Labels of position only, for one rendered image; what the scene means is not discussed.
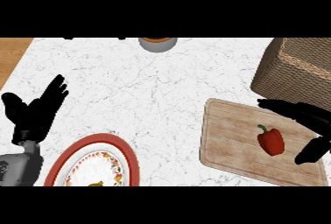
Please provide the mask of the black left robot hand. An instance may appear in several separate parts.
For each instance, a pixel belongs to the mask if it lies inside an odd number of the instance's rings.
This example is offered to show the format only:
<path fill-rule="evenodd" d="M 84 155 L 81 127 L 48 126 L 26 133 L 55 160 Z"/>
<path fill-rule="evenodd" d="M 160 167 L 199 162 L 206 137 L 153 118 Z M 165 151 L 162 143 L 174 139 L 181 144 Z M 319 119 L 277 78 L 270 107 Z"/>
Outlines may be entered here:
<path fill-rule="evenodd" d="M 58 74 L 45 87 L 45 91 L 29 104 L 20 97 L 5 92 L 1 94 L 4 115 L 14 124 L 11 144 L 19 145 L 24 140 L 39 143 L 54 121 L 57 110 L 67 96 L 64 77 Z"/>

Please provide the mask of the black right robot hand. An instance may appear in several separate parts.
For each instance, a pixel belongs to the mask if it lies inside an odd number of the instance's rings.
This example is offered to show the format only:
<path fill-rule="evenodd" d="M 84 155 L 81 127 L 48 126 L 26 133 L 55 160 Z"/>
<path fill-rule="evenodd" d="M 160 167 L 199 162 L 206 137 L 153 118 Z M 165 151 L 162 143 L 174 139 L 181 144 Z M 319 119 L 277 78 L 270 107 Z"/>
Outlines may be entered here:
<path fill-rule="evenodd" d="M 319 107 L 298 102 L 290 103 L 282 100 L 258 99 L 258 107 L 271 110 L 277 115 L 290 118 L 317 135 L 293 158 L 296 165 L 314 163 L 331 151 L 331 112 Z"/>

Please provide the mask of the red bell pepper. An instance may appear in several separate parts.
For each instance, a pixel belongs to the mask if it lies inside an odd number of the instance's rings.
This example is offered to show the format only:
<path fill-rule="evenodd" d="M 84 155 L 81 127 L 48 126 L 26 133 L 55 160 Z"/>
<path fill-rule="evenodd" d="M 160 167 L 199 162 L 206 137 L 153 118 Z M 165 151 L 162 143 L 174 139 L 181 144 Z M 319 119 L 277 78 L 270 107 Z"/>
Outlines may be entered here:
<path fill-rule="evenodd" d="M 256 127 L 262 130 L 262 133 L 256 135 L 256 141 L 262 151 L 270 156 L 282 154 L 285 152 L 285 141 L 279 130 L 265 129 L 261 124 L 258 124 Z"/>

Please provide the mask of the brown wicker basket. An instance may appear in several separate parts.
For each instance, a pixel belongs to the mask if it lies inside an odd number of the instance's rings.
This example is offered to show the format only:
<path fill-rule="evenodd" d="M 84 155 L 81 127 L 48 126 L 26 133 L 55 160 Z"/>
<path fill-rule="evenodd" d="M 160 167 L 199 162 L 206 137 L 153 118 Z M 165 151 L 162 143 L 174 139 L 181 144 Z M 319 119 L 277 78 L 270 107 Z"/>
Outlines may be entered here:
<path fill-rule="evenodd" d="M 265 99 L 304 102 L 331 111 L 331 38 L 273 38 L 251 90 Z"/>

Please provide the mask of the wooden cutting board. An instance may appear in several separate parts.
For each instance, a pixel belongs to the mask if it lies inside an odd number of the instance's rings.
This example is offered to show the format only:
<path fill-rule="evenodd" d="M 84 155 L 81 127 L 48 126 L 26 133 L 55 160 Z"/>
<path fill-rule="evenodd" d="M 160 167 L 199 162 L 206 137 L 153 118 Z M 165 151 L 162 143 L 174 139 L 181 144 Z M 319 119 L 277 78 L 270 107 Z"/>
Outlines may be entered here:
<path fill-rule="evenodd" d="M 268 156 L 256 142 L 264 130 L 279 130 L 283 153 Z M 271 111 L 208 99 L 200 128 L 200 163 L 279 186 L 326 186 L 323 163 L 295 164 L 295 155 L 316 133 Z"/>

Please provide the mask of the red rimmed patterned plate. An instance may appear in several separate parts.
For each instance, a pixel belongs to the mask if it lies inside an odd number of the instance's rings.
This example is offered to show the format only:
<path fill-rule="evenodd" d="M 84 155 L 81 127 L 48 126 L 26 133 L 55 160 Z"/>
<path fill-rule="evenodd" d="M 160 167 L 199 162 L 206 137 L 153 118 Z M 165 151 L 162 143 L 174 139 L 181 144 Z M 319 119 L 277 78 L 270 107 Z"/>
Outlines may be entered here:
<path fill-rule="evenodd" d="M 45 176 L 45 186 L 137 186 L 140 167 L 126 142 L 109 133 L 81 138 L 60 154 Z"/>

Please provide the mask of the grey cup with orange rim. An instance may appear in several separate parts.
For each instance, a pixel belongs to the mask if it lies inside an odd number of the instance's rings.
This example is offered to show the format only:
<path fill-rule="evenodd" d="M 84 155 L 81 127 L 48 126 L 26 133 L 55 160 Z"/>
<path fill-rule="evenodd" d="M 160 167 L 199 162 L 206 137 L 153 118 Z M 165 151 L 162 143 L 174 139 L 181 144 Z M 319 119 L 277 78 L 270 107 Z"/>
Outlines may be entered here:
<path fill-rule="evenodd" d="M 138 38 L 141 48 L 152 53 L 166 52 L 177 43 L 175 38 Z"/>

